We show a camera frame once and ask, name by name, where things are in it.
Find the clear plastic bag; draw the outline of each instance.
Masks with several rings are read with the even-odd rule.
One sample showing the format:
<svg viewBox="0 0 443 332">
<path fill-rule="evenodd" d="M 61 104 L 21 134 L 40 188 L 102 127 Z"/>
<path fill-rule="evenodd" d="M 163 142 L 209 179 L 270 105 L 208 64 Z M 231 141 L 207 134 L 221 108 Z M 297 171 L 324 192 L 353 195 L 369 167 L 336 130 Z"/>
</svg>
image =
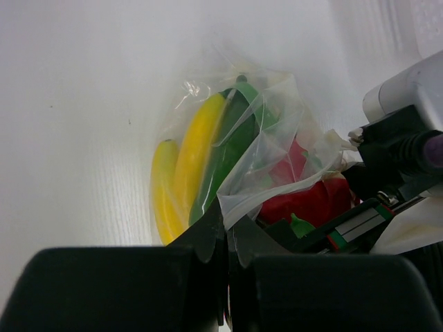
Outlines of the clear plastic bag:
<svg viewBox="0 0 443 332">
<path fill-rule="evenodd" d="M 229 228 L 265 200 L 312 186 L 340 161 L 343 145 L 334 132 L 322 134 L 292 74 L 217 48 L 189 68 L 152 161 L 151 224 L 164 244 L 217 196 Z M 302 154 L 293 154 L 294 142 Z"/>
</svg>

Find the banana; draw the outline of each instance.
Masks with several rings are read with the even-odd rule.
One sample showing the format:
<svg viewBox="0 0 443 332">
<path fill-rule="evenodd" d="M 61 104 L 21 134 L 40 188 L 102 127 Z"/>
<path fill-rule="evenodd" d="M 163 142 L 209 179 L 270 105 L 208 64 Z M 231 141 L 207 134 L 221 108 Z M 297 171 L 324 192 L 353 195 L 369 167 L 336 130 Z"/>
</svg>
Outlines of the banana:
<svg viewBox="0 0 443 332">
<path fill-rule="evenodd" d="M 161 142 L 152 159 L 151 195 L 155 220 L 163 244 L 168 245 L 186 229 L 184 219 L 173 196 L 172 184 L 179 155 L 175 141 Z"/>
<path fill-rule="evenodd" d="M 217 134 L 225 102 L 223 94 L 216 93 L 203 103 L 192 119 L 180 148 L 173 188 L 186 220 L 199 191 L 210 147 Z"/>
</svg>

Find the red bell pepper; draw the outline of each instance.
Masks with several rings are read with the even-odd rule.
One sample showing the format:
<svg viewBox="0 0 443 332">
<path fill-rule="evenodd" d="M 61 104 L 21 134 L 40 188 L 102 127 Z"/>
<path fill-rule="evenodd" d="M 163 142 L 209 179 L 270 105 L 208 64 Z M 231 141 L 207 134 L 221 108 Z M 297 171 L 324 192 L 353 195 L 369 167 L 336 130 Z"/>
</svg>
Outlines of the red bell pepper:
<svg viewBox="0 0 443 332">
<path fill-rule="evenodd" d="M 300 180 L 306 164 L 307 151 L 293 140 L 288 154 L 269 172 L 274 185 L 287 185 Z"/>
<path fill-rule="evenodd" d="M 291 220 L 291 213 L 318 228 L 352 207 L 352 193 L 344 178 L 318 181 L 308 190 L 273 197 L 263 203 L 259 217 L 268 224 Z"/>
</svg>

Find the green vegetable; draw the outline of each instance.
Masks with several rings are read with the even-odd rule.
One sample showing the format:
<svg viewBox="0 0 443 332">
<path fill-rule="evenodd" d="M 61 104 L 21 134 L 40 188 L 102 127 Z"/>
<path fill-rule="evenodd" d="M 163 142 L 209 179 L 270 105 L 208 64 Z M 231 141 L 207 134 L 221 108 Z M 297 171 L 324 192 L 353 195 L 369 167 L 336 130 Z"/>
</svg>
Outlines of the green vegetable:
<svg viewBox="0 0 443 332">
<path fill-rule="evenodd" d="M 237 90 L 232 100 L 228 102 L 216 139 L 216 142 L 221 142 L 221 144 L 213 146 L 211 150 L 199 193 L 191 209 L 190 225 L 203 216 L 216 197 L 223 180 L 257 136 L 255 116 L 250 116 L 229 137 L 225 138 L 249 107 L 248 100 Z"/>
</svg>

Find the white backdrop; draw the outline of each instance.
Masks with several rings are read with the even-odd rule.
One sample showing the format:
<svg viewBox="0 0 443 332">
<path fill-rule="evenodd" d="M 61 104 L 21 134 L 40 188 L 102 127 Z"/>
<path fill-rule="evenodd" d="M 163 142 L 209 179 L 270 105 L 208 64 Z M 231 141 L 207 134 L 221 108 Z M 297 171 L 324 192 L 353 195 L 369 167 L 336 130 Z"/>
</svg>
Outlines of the white backdrop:
<svg viewBox="0 0 443 332">
<path fill-rule="evenodd" d="M 415 23 L 395 0 L 0 0 L 0 308 L 42 248 L 152 242 L 152 139 L 205 41 L 293 72 L 346 134 L 365 92 L 421 58 Z"/>
</svg>

